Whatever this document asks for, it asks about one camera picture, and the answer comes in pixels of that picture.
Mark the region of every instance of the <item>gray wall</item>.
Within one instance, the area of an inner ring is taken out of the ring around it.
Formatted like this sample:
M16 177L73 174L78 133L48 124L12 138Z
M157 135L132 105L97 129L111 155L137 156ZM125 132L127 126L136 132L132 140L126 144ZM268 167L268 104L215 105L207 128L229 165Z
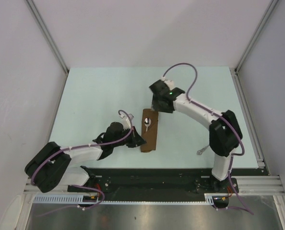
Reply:
M0 0L0 218L43 147L65 76L23 0Z
M35 0L71 67L234 67L270 0Z
M279 2L240 79L266 163L285 188L285 0Z

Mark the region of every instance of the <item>brown cloth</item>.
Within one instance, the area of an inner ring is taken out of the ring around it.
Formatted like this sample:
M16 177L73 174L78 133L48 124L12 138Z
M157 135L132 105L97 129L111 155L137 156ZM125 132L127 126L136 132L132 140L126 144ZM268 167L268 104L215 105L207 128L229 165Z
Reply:
M142 116L142 138L147 141L147 144L141 145L141 152L150 152L156 150L158 112L152 111L151 109L144 109ZM151 119L151 124L146 132L144 120L147 117Z

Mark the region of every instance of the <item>light blue table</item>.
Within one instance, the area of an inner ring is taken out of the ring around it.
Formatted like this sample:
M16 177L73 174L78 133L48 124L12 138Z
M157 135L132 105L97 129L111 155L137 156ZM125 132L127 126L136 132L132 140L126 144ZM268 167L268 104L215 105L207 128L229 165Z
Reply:
M59 145L88 144L113 121L117 111L134 115L133 123L141 133L144 108L150 108L149 86L167 68L72 68L51 134ZM232 110L238 119L246 153L235 157L234 168L257 168L244 116L228 67L198 67L198 80L191 96L220 111ZM167 74L176 87L187 90L194 78L189 67L178 67ZM193 119L175 112L159 115L156 151L140 152L140 148L118 147L101 161L84 165L96 168L212 168L214 153L209 148L203 155L197 150L208 144L208 131Z

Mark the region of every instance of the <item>spoon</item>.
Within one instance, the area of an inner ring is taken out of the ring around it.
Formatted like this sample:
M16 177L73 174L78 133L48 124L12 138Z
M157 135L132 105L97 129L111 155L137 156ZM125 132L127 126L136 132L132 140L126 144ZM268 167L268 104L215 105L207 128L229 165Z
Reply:
M210 145L207 145L205 147L203 147L202 149L197 151L197 155L202 155L204 151L206 151L206 149L209 147Z
M144 119L144 125L146 126L146 132L148 131L148 127L151 125L151 119L150 118L145 118Z

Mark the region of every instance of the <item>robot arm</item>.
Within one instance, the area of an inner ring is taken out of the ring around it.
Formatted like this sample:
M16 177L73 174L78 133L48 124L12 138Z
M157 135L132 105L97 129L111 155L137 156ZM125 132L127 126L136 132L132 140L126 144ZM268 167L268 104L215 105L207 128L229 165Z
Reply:
M90 175L82 166L79 168L73 165L84 161L102 160L112 154L113 149L118 146L126 145L128 148L135 148L146 143L134 126L128 135L131 128L129 119L132 120L133 116L121 115L121 118L121 122L111 123L106 132L101 133L86 146L64 149L55 142L49 142L27 164L25 173L31 178L34 173L36 174L34 183L43 193L51 191L57 185L84 185L90 179Z
M155 111L165 113L181 112L198 121L209 130L209 144L215 153L212 175L219 181L224 180L228 174L231 154L238 146L238 140L231 129L226 127L226 124L214 116L213 113L224 117L242 138L234 113L230 110L224 113L216 111L195 101L196 104L203 105L203 107L212 111L212 113L207 112L205 109L191 103L187 99L185 92L176 88L171 80L158 80L150 86L150 89L153 92L152 108Z

